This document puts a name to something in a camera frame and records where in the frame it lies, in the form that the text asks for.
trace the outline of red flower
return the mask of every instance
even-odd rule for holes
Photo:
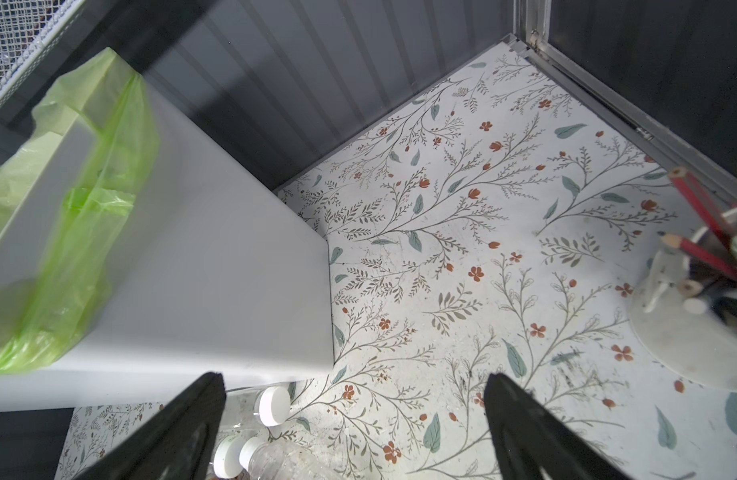
[[[470,268],[470,271],[467,274],[471,276],[472,280],[475,280],[476,282],[480,282],[481,277],[484,275],[480,267],[476,268],[474,266]]]
[[[348,400],[352,400],[352,396],[354,394],[355,394],[355,390],[352,388],[352,385],[344,386],[344,392],[342,392],[342,398],[347,398]]]
[[[632,360],[633,360],[633,351],[632,351],[632,349],[629,346],[625,345],[624,348],[621,349],[621,348],[619,348],[618,345],[614,345],[614,346],[611,347],[611,349],[614,352],[617,352],[617,354],[615,356],[613,356],[613,359],[614,360],[617,360],[618,362],[621,362],[622,359],[624,359],[624,360],[627,360],[628,362],[632,362]]]
[[[643,208],[645,211],[653,212],[657,209],[657,202],[654,200],[644,200],[641,202],[641,208]]]
[[[393,464],[401,458],[401,451],[395,447],[393,442],[388,442],[383,448],[383,452],[385,453],[385,460],[392,462]]]
[[[617,292],[621,292],[620,295],[622,295],[624,298],[627,298],[628,295],[633,294],[633,288],[630,286],[630,283],[625,283],[623,286],[615,286],[613,287],[614,290]]]
[[[531,323],[531,329],[532,329],[531,332],[530,332],[530,335],[531,336],[538,336],[541,339],[544,339],[545,338],[545,331],[547,331],[547,327],[546,326],[544,326],[544,325],[543,326],[537,326],[536,323]]]

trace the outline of bottle cap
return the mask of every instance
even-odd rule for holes
[[[251,457],[254,455],[254,452],[256,452],[256,450],[263,445],[267,445],[267,442],[265,440],[260,437],[254,437],[250,438],[248,442],[243,444],[243,448],[240,449],[238,460],[240,462],[240,465],[243,466],[247,472],[248,464],[251,463]]]
[[[243,471],[239,456],[241,448],[247,443],[241,436],[230,436],[220,442],[213,458],[214,474],[217,477],[235,478]]]
[[[271,386],[262,392],[259,399],[259,420],[264,426],[272,427],[284,423],[291,411],[291,397],[288,389],[282,386]]]

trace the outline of green plastic bag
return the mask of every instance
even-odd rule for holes
[[[50,365],[83,338],[111,292],[107,253],[160,147],[142,76],[110,49],[59,77],[32,115],[35,132],[0,167],[0,233],[79,116],[96,143],[56,212],[37,277],[0,291],[0,375]]]

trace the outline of metal frame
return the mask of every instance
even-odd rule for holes
[[[665,168],[690,168],[721,200],[737,201],[737,178],[619,95],[547,41],[552,0],[515,0],[506,42]]]

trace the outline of pencil holder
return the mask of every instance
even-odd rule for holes
[[[723,216],[737,226],[737,208]],[[691,241],[729,258],[703,226]],[[689,277],[691,259],[666,247],[654,256],[648,277],[635,289],[630,322],[638,340],[662,364],[685,379],[719,389],[737,390],[737,334],[711,310],[686,312],[676,284]]]

